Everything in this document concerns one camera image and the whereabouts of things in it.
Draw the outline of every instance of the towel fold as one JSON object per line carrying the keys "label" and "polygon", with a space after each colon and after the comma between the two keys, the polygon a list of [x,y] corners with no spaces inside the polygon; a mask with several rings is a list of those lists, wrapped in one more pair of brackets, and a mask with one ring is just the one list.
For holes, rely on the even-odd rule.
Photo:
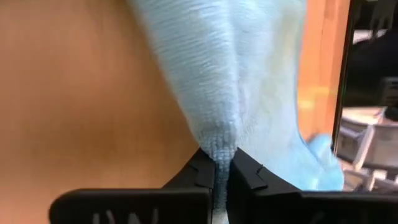
{"label": "towel fold", "polygon": [[297,125],[304,0],[131,0],[203,150],[218,164],[213,223],[226,223],[239,146],[302,190],[341,190],[330,137]]}

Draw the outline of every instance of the light blue towel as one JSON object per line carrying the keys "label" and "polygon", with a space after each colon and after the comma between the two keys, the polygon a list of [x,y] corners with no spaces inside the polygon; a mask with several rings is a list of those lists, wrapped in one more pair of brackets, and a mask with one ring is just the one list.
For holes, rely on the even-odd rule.
{"label": "light blue towel", "polygon": [[131,0],[190,129],[218,163],[213,223],[226,223],[236,147],[303,190],[341,190],[343,173],[321,135],[297,126],[304,0]]}

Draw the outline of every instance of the wood grain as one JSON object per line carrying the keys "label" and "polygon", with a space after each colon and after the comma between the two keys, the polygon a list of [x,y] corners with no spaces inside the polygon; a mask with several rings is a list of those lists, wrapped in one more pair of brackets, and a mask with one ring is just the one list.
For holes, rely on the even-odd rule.
{"label": "wood grain", "polygon": [[[304,136],[333,120],[348,1],[325,1],[308,2]],[[46,223],[71,189],[160,187],[196,149],[125,2],[0,1],[0,223]]]}

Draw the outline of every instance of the orange wooden wall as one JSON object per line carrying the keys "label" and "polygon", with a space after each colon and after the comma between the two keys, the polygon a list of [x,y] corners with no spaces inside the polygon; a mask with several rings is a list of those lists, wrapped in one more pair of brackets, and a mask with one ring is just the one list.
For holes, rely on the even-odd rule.
{"label": "orange wooden wall", "polygon": [[[305,136],[331,130],[348,1],[308,5]],[[196,147],[122,0],[0,1],[0,223],[46,223],[70,189],[159,187]]]}

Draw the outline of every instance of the wooden surface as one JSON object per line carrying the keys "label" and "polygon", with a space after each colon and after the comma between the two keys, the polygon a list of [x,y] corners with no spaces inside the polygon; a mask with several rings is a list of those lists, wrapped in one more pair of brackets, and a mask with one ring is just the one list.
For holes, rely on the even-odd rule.
{"label": "wooden surface", "polygon": [[304,139],[332,134],[349,10],[347,0],[307,2],[298,80],[298,121]]}
{"label": "wooden surface", "polygon": [[[344,19],[325,1],[308,4],[305,136],[333,122]],[[70,189],[159,187],[196,148],[124,2],[0,1],[0,223],[46,223]]]}

